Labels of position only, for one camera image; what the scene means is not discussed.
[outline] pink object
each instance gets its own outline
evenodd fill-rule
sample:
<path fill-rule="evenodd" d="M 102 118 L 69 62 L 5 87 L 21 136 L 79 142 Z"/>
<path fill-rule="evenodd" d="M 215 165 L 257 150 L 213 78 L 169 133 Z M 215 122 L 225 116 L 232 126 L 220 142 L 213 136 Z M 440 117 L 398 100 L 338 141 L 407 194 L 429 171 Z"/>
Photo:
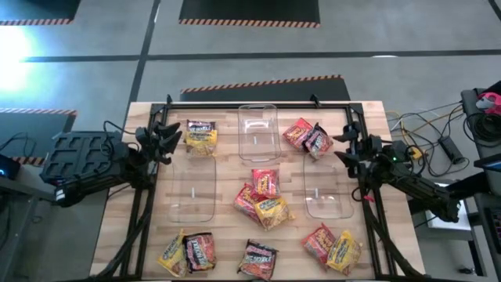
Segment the pink object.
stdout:
<path fill-rule="evenodd" d="M 501 96 L 494 92 L 482 93 L 478 96 L 479 102 L 486 101 L 487 103 L 491 103 L 492 105 L 489 108 L 485 109 L 486 114 L 501 114 Z"/>

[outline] red and white striped tape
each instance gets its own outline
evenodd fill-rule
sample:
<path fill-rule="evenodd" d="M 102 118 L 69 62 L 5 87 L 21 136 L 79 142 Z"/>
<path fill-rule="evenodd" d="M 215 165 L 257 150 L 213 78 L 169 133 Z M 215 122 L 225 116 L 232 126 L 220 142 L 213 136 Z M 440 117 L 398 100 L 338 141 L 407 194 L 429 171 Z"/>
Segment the red and white striped tape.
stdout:
<path fill-rule="evenodd" d="M 235 83 L 230 85 L 215 85 L 215 86 L 205 86 L 205 87 L 194 87 L 182 89 L 181 93 L 187 92 L 199 92 L 199 91 L 212 91 L 212 90 L 220 90 L 220 89 L 235 89 L 241 87 L 254 87 L 261 85 L 275 85 L 275 84 L 283 84 L 283 83 L 291 83 L 291 82 L 301 82 L 301 81 L 316 81 L 323 79 L 344 79 L 339 74 L 332 75 L 320 75 L 315 77 L 307 77 L 307 78 L 290 78 L 290 79 L 277 79 L 272 81 L 258 81 L 258 82 L 246 82 L 246 83 Z"/>
<path fill-rule="evenodd" d="M 11 159 L 22 165 L 29 164 L 29 165 L 40 166 L 43 165 L 45 162 L 45 159 L 43 157 L 11 157 Z"/>
<path fill-rule="evenodd" d="M 71 24 L 69 19 L 47 19 L 47 20 L 0 20 L 0 26 L 22 26 L 22 25 L 58 25 Z"/>
<path fill-rule="evenodd" d="M 297 22 L 286 20 L 207 20 L 207 19 L 182 19 L 179 24 L 190 25 L 225 25 L 225 26 L 245 26 L 245 27 L 303 27 L 318 28 L 320 23 Z"/>
<path fill-rule="evenodd" d="M 15 109 L 15 108 L 0 108 L 0 113 L 77 115 L 77 111 L 76 110 Z"/>

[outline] transparent plastic bin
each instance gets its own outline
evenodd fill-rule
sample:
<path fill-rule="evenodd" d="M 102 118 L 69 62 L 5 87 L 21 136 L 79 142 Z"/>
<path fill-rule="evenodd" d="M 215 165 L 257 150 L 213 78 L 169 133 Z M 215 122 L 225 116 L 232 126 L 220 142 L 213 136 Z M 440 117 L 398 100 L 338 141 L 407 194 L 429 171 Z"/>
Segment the transparent plastic bin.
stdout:
<path fill-rule="evenodd" d="M 272 104 L 244 105 L 238 109 L 239 156 L 250 163 L 280 157 L 277 109 Z"/>
<path fill-rule="evenodd" d="M 315 160 L 309 154 L 304 159 L 305 204 L 308 214 L 316 219 L 347 219 L 353 216 L 351 185 L 346 169 L 334 154 Z"/>
<path fill-rule="evenodd" d="M 172 156 L 168 217 L 172 222 L 208 222 L 214 217 L 216 161 Z"/>

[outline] gray floor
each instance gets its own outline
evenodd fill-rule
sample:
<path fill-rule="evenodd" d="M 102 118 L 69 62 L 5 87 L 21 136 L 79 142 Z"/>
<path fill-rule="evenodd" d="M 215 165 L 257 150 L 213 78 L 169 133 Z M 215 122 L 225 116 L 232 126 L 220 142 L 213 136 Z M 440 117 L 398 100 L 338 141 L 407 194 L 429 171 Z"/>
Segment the gray floor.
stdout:
<path fill-rule="evenodd" d="M 181 3 L 161 1 L 150 54 L 501 49 L 501 22 L 487 0 L 320 0 L 320 29 L 178 25 Z M 9 42 L 0 45 L 0 107 L 76 109 L 75 130 L 99 130 L 104 120 L 123 123 L 137 61 L 16 63 L 12 58 L 139 55 L 152 5 L 153 0 L 82 0 L 68 26 L 0 27 L 0 42 Z M 383 100 L 386 110 L 405 113 L 459 101 L 461 90 L 493 84 L 500 62 L 501 56 L 150 61 L 138 101 L 163 101 L 167 94 L 178 99 L 187 87 L 342 74 L 352 100 Z M 437 126 L 442 129 L 444 122 Z M 409 128 L 420 124 L 406 121 Z M 452 123 L 452 137 L 475 160 L 461 124 Z M 430 129 L 423 134 L 437 137 Z M 435 170 L 446 165 L 438 151 Z M 470 165 L 448 177 L 476 171 Z M 31 227 L 18 276 L 86 277 L 104 201 L 101 193 L 72 208 L 42 205 L 38 214 L 44 219 Z M 464 242 L 420 239 L 420 247 L 428 274 L 473 280 L 456 273 L 461 265 L 472 266 L 469 252 L 456 250 Z M 489 271 L 489 278 L 478 280 L 497 280 L 492 267 Z"/>

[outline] chip bag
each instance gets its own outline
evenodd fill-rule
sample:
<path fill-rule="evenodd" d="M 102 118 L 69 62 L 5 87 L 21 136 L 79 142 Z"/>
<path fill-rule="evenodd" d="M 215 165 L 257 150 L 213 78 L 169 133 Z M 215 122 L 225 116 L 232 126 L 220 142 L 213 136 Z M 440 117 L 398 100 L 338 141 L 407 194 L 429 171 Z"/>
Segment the chip bag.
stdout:
<path fill-rule="evenodd" d="M 253 169 L 252 179 L 254 182 L 254 192 L 256 197 L 275 198 L 279 197 L 279 177 L 278 170 L 275 169 Z"/>
<path fill-rule="evenodd" d="M 347 276 L 359 261 L 361 252 L 359 243 L 353 239 L 350 231 L 345 230 L 330 250 L 327 265 Z"/>
<path fill-rule="evenodd" d="M 294 219 L 283 198 L 268 199 L 254 205 L 265 230 L 278 226 L 281 222 Z"/>
<path fill-rule="evenodd" d="M 306 150 L 316 160 L 320 159 L 333 144 L 333 140 L 327 135 L 327 132 L 319 126 L 318 122 L 313 130 L 310 131 L 304 143 Z"/>
<path fill-rule="evenodd" d="M 188 269 L 185 248 L 182 244 L 184 236 L 185 234 L 180 230 L 178 236 L 167 246 L 164 253 L 157 260 L 175 277 L 184 277 Z"/>
<path fill-rule="evenodd" d="M 214 254 L 214 238 L 212 233 L 197 233 L 188 235 L 183 243 L 186 251 L 186 261 L 189 272 L 213 269 L 216 266 Z"/>
<path fill-rule="evenodd" d="M 258 214 L 256 213 L 256 208 L 254 207 L 257 201 L 252 198 L 252 190 L 252 185 L 245 183 L 242 190 L 236 195 L 233 205 L 237 210 L 261 224 Z"/>
<path fill-rule="evenodd" d="M 245 254 L 236 272 L 239 273 L 241 271 L 245 274 L 270 281 L 275 269 L 277 252 L 274 248 L 264 246 L 253 240 L 248 240 Z"/>
<path fill-rule="evenodd" d="M 316 257 L 320 265 L 327 270 L 327 259 L 329 258 L 329 252 L 335 240 L 334 235 L 327 226 L 322 223 L 319 228 L 303 239 L 301 244 L 311 255 Z"/>
<path fill-rule="evenodd" d="M 289 127 L 284 133 L 285 140 L 298 150 L 304 150 L 303 142 L 308 137 L 308 133 L 313 129 L 305 119 L 300 118 Z"/>
<path fill-rule="evenodd" d="M 187 120 L 186 153 L 190 157 L 214 156 L 218 131 L 216 123 Z"/>

